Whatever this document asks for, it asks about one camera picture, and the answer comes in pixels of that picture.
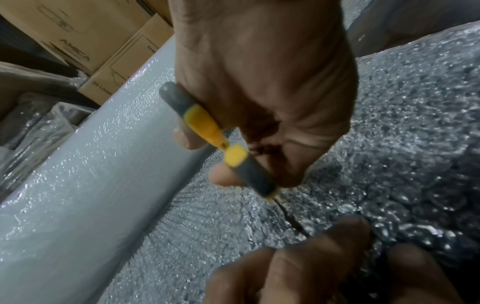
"cardboard box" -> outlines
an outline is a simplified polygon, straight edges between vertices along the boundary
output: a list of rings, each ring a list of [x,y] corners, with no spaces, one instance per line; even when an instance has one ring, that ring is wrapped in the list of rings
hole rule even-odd
[[[151,18],[126,0],[0,0],[0,14],[89,75]]]
[[[80,93],[99,105],[104,104],[173,33],[165,20],[155,15],[80,87]]]
[[[169,25],[173,25],[168,0],[145,0],[145,3],[159,14]]]

